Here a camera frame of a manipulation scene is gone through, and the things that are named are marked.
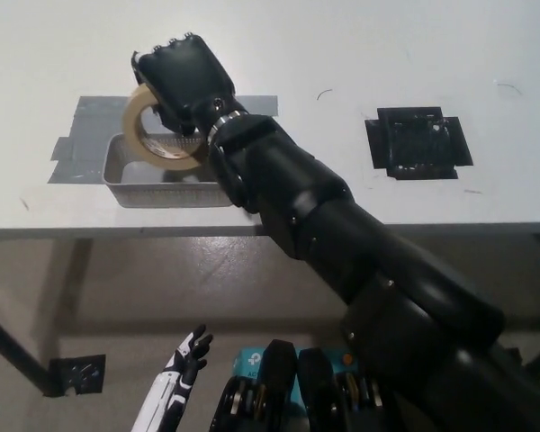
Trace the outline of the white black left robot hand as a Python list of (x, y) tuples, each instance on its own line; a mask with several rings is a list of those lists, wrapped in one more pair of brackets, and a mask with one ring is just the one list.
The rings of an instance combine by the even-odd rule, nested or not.
[(197, 375), (207, 365), (205, 357), (212, 340), (213, 335), (207, 332), (205, 324), (200, 324), (182, 340), (156, 375), (131, 431), (178, 429)]

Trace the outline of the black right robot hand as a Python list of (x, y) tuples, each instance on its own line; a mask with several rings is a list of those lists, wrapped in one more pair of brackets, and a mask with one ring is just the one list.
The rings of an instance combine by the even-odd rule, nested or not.
[(174, 133), (206, 136), (220, 117), (245, 110), (225, 68), (197, 34), (187, 33), (148, 53), (135, 51), (130, 64), (137, 83), (157, 98), (155, 112), (162, 124)]

